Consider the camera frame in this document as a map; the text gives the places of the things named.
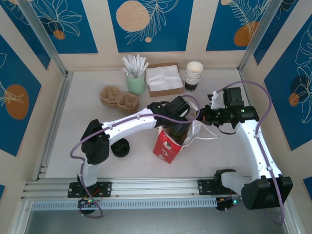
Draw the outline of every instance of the stack of paper cups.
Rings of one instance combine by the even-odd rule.
[[[203,69],[204,66],[200,62],[189,62],[187,64],[185,74],[185,90],[187,92],[194,92],[201,79]]]

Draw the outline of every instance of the robotic arm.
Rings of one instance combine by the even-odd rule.
[[[215,105],[206,105],[197,113],[196,118],[204,124],[217,127],[224,123],[231,123],[247,149],[252,178],[251,180],[246,179],[232,169],[220,170],[214,176],[216,185],[229,188],[241,195],[249,210],[278,207],[279,202],[269,172],[270,168],[266,166],[265,158],[256,140],[257,137],[260,138],[268,160],[271,162],[273,175],[277,180],[283,202],[286,200],[293,183],[290,177],[282,176],[281,171],[274,163],[261,130],[258,136],[255,135],[259,117],[254,107],[244,106],[240,88],[225,89],[223,97],[225,108],[212,109],[212,106],[215,107]],[[97,119],[91,121],[82,139],[101,129],[106,130],[82,143],[81,149],[86,159],[83,166],[83,182],[88,191],[93,193],[97,188],[100,164],[108,158],[110,145],[135,132],[158,126],[170,127],[175,133],[184,133],[188,128],[186,123],[192,121],[188,121],[184,117],[189,111],[189,104],[181,96],[178,96],[170,103],[153,102],[142,111],[116,121],[105,123],[99,123]],[[79,176],[78,184],[83,190]]]

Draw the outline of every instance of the white table surface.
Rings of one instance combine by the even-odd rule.
[[[202,80],[191,94],[196,97],[200,107],[208,104],[207,94],[229,83],[240,80],[237,70],[203,71]],[[81,162],[71,159],[69,152],[84,133],[89,122],[113,121],[126,115],[118,109],[111,109],[101,104],[99,94],[107,86],[113,85],[127,91],[124,73],[118,70],[75,72],[68,97],[62,113],[55,144],[50,157],[46,178],[76,178]],[[241,87],[245,105],[247,98]],[[148,89],[140,96],[139,110],[159,99],[171,101],[175,96],[150,98]],[[130,143],[130,152],[126,157],[118,158],[110,150],[110,156],[101,164],[98,177],[102,178],[156,178],[156,177],[203,177],[213,176],[218,169],[232,168],[244,176],[250,176],[250,167],[246,152],[238,136],[221,134],[214,126],[208,128],[220,136],[219,139],[196,139],[172,161],[171,164],[153,154],[157,138],[157,129],[144,130],[126,137]],[[232,132],[230,124],[221,126],[224,131]],[[80,147],[75,155],[82,156]]]

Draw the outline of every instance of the green cup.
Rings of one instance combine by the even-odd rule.
[[[134,78],[129,78],[126,76],[127,79],[127,85],[128,85],[128,90],[130,93],[136,94],[138,96],[144,94],[145,92],[145,74],[141,75],[140,77],[134,79]]]

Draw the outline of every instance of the white napkin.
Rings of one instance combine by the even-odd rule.
[[[146,82],[151,91],[161,91],[183,87],[183,83],[176,65],[147,68]]]

